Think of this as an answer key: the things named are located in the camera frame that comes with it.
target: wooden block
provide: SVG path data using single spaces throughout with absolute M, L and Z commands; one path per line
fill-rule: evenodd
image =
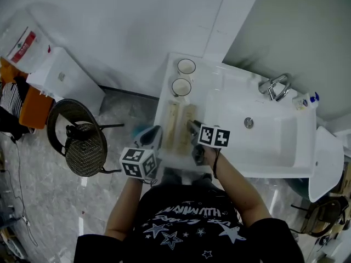
M 180 125 L 181 129 L 180 129 L 179 142 L 177 145 L 177 154 L 187 155 L 190 152 L 191 135 L 186 127 L 186 123 L 188 120 L 193 121 L 195 119 L 195 112 L 196 112 L 196 106 L 193 104 L 189 104 L 188 106 L 184 107 L 182 122 Z
M 145 179 L 157 168 L 153 150 L 125 147 L 120 157 L 120 165 L 125 175 Z
M 171 150 L 174 144 L 174 135 L 176 133 L 176 124 L 178 118 L 179 103 L 170 101 L 168 106 L 168 122 L 166 125 L 165 139 L 163 148 Z

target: cable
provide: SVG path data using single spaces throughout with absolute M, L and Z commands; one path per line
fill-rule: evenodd
M 3 133 L 2 131 L 0 131 L 0 133 L 2 133 L 4 136 L 7 136 L 8 138 L 11 138 L 10 136 L 8 135 L 5 135 L 5 133 Z M 11 189 L 12 189 L 12 194 L 14 196 L 15 199 L 20 199 L 21 203 L 22 203 L 22 217 L 21 219 L 25 222 L 26 224 L 26 227 L 27 227 L 27 233 L 28 233 L 28 237 L 29 239 L 31 240 L 31 242 L 34 244 L 35 247 L 38 247 L 38 243 L 37 241 L 35 240 L 33 234 L 32 234 L 32 231 L 30 230 L 29 226 L 28 226 L 28 217 L 27 217 L 27 211 L 26 211 L 26 206 L 24 204 L 24 199 L 23 199 L 23 190 L 22 190 L 22 184 L 21 184 L 21 174 L 20 174 L 20 171 L 21 171 L 21 158 L 20 158 L 20 150 L 18 148 L 18 145 L 17 143 L 15 142 L 15 145 L 17 147 L 17 154 L 18 154 L 18 181 L 19 181 L 19 184 L 20 184 L 20 190 L 21 190 L 21 197 L 19 196 L 16 196 L 15 195 L 15 190 L 13 189 L 13 185 L 12 185 L 12 180 L 11 180 L 11 173 L 8 169 L 3 169 L 1 170 L 1 172 L 8 172 L 9 174 L 9 181 L 10 181 L 10 186 L 11 186 Z
M 217 178 L 217 160 L 219 157 L 219 153 L 220 153 L 220 148 L 218 150 L 214 149 L 214 151 L 216 152 L 216 158 L 214 159 L 214 163 L 213 163 L 213 176 L 214 178 Z
M 143 183 L 144 184 L 148 184 L 148 185 L 150 185 L 152 187 L 152 186 L 154 186 L 157 183 L 157 179 L 146 179 L 146 180 L 144 179 Z

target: sink basin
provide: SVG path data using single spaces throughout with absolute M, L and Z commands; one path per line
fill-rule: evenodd
M 296 111 L 288 95 L 271 101 L 258 91 L 259 79 L 225 75 L 224 82 L 224 89 L 209 91 L 204 122 L 231 131 L 222 149 L 226 158 L 249 177 L 311 176 L 314 110 Z M 246 118 L 252 119 L 251 128 Z
M 177 63 L 184 58 L 196 64 L 187 101 L 175 98 L 170 92 L 170 83 L 177 75 Z M 166 131 L 169 104 L 178 103 L 179 111 L 173 127 L 173 147 L 159 150 L 161 166 L 197 173 L 212 172 L 207 165 L 196 166 L 191 145 L 187 153 L 177 152 L 179 145 L 183 147 L 180 134 L 184 127 L 184 108 L 191 103 L 196 106 L 196 120 L 231 131 L 229 147 L 222 149 L 222 153 L 242 175 L 311 177 L 316 141 L 315 110 L 296 111 L 292 98 L 297 92 L 293 89 L 281 101 L 271 101 L 258 91 L 258 83 L 264 80 L 266 78 L 260 75 L 226 64 L 170 53 L 154 124 Z M 274 90 L 278 94 L 283 88 L 279 83 Z M 245 118 L 252 118 L 251 129 L 245 127 Z

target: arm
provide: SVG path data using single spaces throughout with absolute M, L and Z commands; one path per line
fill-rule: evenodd
M 204 146 L 205 158 L 213 170 L 216 153 L 212 148 Z M 250 227 L 256 221 L 271 218 L 256 189 L 243 177 L 222 155 L 217 160 L 217 178 L 228 194 L 235 208 L 239 211 L 244 224 Z
M 127 233 L 133 228 L 133 221 L 138 209 L 143 184 L 136 178 L 129 178 L 123 188 L 109 220 L 105 235 L 124 240 Z

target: white cup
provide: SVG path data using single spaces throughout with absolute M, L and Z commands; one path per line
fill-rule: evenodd
M 195 63 L 190 59 L 181 59 L 177 64 L 178 74 L 181 78 L 184 78 L 190 82 L 194 82 L 191 74 L 196 70 Z
M 189 99 L 187 97 L 191 92 L 191 84 L 188 80 L 184 78 L 175 79 L 171 85 L 172 94 L 179 102 L 189 104 Z

